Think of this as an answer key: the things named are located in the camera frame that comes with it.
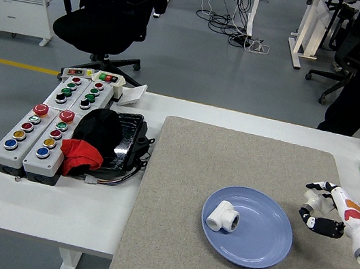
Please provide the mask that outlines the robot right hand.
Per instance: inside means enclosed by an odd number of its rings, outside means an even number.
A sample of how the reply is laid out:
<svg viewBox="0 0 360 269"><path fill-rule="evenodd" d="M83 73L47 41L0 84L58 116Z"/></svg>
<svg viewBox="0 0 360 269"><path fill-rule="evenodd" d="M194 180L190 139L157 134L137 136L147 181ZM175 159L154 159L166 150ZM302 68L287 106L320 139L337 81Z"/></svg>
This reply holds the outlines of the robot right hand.
<svg viewBox="0 0 360 269"><path fill-rule="evenodd" d="M352 240L352 251L360 256L360 205L338 185L329 182L315 182L306 185L307 202L299 210L301 219L308 229L329 238L341 238L344 234ZM337 210L341 221L314 217L318 211L326 215Z"/></svg>

